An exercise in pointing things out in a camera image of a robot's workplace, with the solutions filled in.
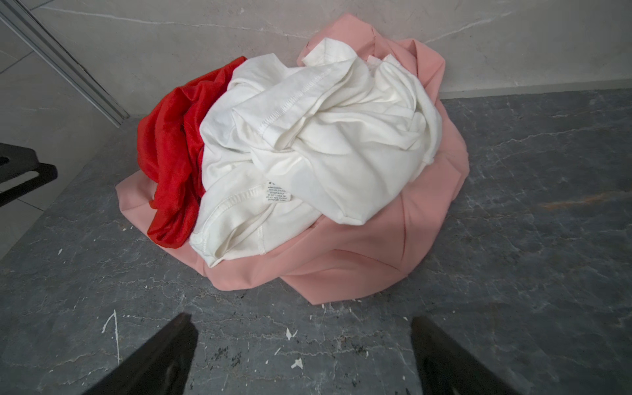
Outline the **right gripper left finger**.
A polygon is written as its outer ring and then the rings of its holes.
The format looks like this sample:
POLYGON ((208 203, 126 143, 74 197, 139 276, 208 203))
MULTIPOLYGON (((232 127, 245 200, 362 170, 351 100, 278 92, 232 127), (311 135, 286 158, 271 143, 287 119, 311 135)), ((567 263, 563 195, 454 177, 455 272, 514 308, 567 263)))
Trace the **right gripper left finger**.
POLYGON ((192 315, 178 314, 86 393, 180 395, 189 378, 197 343, 198 330, 192 315))

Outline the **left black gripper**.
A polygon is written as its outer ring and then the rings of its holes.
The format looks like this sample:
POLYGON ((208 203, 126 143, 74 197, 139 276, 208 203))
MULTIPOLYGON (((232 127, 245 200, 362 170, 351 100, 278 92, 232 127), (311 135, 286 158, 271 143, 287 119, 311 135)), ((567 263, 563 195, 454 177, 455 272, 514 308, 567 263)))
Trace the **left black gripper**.
POLYGON ((2 207, 51 183, 59 175, 56 166, 40 162, 35 150, 2 143, 1 183, 16 179, 29 172, 36 172, 37 176, 1 192, 0 205, 2 207))

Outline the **red cloth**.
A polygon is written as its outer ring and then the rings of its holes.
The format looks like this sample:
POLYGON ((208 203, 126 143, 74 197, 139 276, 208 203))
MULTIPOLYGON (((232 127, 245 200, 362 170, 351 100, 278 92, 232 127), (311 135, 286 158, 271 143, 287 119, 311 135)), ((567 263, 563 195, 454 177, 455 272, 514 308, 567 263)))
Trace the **red cloth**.
POLYGON ((177 249, 193 232, 205 194, 200 125, 245 61, 239 57, 177 87, 138 125, 138 165, 156 183, 148 236, 161 247, 177 249))

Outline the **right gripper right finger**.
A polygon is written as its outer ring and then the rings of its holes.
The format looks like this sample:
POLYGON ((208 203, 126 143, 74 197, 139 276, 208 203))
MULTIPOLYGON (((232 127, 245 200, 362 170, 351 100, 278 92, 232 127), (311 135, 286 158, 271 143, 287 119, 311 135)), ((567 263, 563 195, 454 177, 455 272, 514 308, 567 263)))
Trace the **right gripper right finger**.
POLYGON ((411 344, 424 394, 516 394, 428 317, 411 321, 411 344))

